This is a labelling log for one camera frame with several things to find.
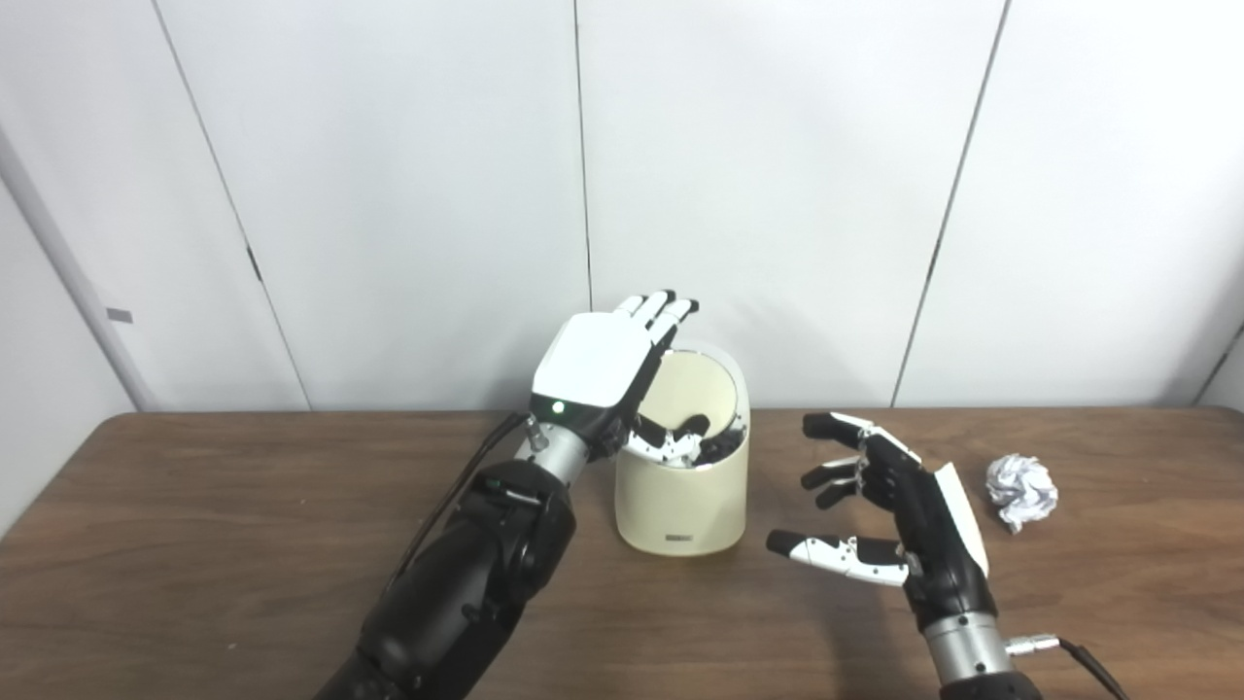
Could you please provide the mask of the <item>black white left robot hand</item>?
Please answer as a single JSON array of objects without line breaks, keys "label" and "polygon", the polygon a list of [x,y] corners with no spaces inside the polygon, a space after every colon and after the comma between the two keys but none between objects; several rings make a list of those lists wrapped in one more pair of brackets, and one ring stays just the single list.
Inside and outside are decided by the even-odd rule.
[{"label": "black white left robot hand", "polygon": [[694,298],[673,291],[631,296],[610,313],[571,316],[535,371],[527,409],[547,444],[530,461],[561,482],[622,449],[652,463],[692,469],[708,424],[662,426],[639,412]]}]

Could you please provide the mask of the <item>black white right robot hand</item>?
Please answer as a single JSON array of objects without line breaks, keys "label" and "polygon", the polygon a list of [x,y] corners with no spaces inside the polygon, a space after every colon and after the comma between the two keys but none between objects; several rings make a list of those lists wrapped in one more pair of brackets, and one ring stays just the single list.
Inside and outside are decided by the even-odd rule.
[{"label": "black white right robot hand", "polygon": [[863,499],[892,515],[896,538],[773,528],[770,552],[846,578],[899,586],[919,632],[947,617],[998,615],[982,528],[955,466],[931,471],[884,426],[838,412],[809,413],[802,434],[853,451],[802,474],[801,486],[816,491],[817,509]]}]

